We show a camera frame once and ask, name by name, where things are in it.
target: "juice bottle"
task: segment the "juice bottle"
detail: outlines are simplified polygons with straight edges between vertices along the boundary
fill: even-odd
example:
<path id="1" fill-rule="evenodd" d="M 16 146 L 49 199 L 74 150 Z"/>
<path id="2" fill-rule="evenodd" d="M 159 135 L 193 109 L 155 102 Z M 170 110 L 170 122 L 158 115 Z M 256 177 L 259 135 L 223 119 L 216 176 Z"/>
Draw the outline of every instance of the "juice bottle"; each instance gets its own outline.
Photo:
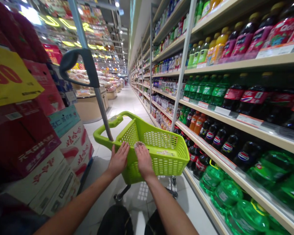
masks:
<path id="1" fill-rule="evenodd" d="M 192 121 L 189 125 L 189 128 L 193 131 L 195 129 L 195 126 L 196 126 L 196 122 L 197 122 L 197 119 L 199 118 L 199 111 L 196 111 L 196 113 L 193 115 L 192 117 Z"/>

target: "green shopping basket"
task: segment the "green shopping basket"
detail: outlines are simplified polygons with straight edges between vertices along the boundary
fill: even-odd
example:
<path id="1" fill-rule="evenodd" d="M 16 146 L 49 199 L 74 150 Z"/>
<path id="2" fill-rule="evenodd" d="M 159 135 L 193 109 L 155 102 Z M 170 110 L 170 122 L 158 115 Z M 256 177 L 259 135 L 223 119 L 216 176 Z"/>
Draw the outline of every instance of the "green shopping basket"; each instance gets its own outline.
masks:
<path id="1" fill-rule="evenodd" d="M 127 156 L 127 167 L 122 172 L 126 184 L 134 184 L 144 179 L 138 170 L 138 162 L 134 150 L 134 144 L 141 141 L 149 149 L 155 174 L 161 176 L 181 175 L 185 166 L 189 162 L 189 153 L 185 140 L 175 133 L 164 131 L 154 127 L 138 116 L 124 111 L 108 120 L 109 127 L 114 128 L 123 121 L 123 116 L 128 116 L 132 120 L 120 132 L 115 141 L 110 141 L 101 135 L 105 131 L 105 126 L 99 127 L 93 134 L 95 141 L 106 146 L 110 150 L 115 144 L 116 151 L 123 141 L 129 142 L 130 150 Z"/>

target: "supermarket aisle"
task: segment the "supermarket aisle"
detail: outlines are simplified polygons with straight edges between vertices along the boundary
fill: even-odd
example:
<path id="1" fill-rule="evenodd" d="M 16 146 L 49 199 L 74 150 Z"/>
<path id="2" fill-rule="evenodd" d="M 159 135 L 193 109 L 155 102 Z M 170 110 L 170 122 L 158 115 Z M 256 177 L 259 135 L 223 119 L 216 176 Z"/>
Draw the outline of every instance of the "supermarket aisle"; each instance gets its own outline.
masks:
<path id="1" fill-rule="evenodd" d="M 153 125 L 148 113 L 130 86 L 123 88 L 121 92 L 118 93 L 118 96 L 115 100 L 109 101 L 109 105 L 111 107 L 107 113 L 108 117 L 127 110 Z M 125 117 L 124 121 L 120 125 L 111 129 L 114 138 L 129 123 L 129 121 L 130 118 Z M 84 189 L 91 185 L 105 171 L 111 158 L 111 151 L 108 148 L 96 143 L 92 136 L 92 133 L 101 125 L 103 125 L 102 120 L 96 123 L 85 125 L 88 134 L 90 134 L 89 138 L 94 146 L 94 156 L 96 157 L 87 177 Z M 169 177 L 162 176 L 159 178 L 165 187 L 171 187 Z M 177 176 L 176 179 L 177 186 L 173 187 L 173 189 L 178 191 L 179 198 L 177 201 L 188 214 L 198 232 L 200 234 L 209 235 L 217 234 L 185 177 L 183 175 Z M 118 176 L 94 204 L 87 217 L 76 231 L 76 234 L 97 234 L 97 230 L 105 212 L 110 206 L 115 204 L 113 195 L 120 193 L 125 186 L 126 185 L 122 176 Z M 132 185 L 130 190 L 123 197 L 123 204 L 131 214 L 135 234 L 144 234 L 145 225 L 149 217 L 156 209 L 152 195 L 149 192 L 146 183 L 141 182 Z"/>

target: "pepsi logo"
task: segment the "pepsi logo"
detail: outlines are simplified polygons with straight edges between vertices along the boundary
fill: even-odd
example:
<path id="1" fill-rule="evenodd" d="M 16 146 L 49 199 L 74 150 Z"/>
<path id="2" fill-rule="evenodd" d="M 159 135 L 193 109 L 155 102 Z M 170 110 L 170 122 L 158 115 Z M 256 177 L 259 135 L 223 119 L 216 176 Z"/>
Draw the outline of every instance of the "pepsi logo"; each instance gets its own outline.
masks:
<path id="1" fill-rule="evenodd" d="M 249 160 L 249 156 L 248 156 L 247 153 L 245 153 L 245 152 L 239 152 L 239 153 L 238 153 L 238 157 L 239 157 L 241 160 L 243 160 L 243 161 L 247 161 L 247 160 Z"/>

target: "aisle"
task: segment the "aisle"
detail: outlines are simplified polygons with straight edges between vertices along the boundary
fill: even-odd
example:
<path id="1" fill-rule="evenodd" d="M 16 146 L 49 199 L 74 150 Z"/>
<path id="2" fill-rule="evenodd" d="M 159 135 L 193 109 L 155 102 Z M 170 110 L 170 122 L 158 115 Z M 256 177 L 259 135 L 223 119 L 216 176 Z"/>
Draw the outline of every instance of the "aisle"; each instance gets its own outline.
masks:
<path id="1" fill-rule="evenodd" d="M 108 117 L 112 117 L 121 111 L 127 110 L 153 125 L 148 113 L 129 85 L 118 93 L 115 100 L 109 101 L 109 105 L 110 108 L 107 112 Z M 125 117 L 121 124 L 119 124 L 116 128 L 111 129 L 114 138 L 129 123 L 130 120 L 130 118 Z M 89 138 L 95 149 L 93 155 L 95 158 L 83 189 L 90 186 L 105 171 L 111 158 L 111 151 L 108 148 L 96 143 L 92 136 L 92 133 L 101 125 L 103 125 L 102 120 L 96 123 L 85 124 Z M 169 177 L 162 176 L 159 178 L 165 187 L 171 187 Z M 177 185 L 176 187 L 173 187 L 173 190 L 177 190 L 179 194 L 177 201 L 187 213 L 199 234 L 216 235 L 217 232 L 215 231 L 212 223 L 207 217 L 204 209 L 193 193 L 193 190 L 190 188 L 185 177 L 183 175 L 177 176 L 176 181 Z M 125 186 L 126 185 L 122 176 L 118 176 L 99 197 L 75 234 L 97 234 L 97 230 L 105 212 L 110 206 L 115 204 L 113 195 L 120 193 Z M 141 182 L 132 185 L 130 190 L 123 197 L 123 205 L 128 209 L 131 215 L 135 234 L 144 234 L 145 225 L 149 217 L 156 209 L 152 195 L 149 192 L 146 183 Z"/>

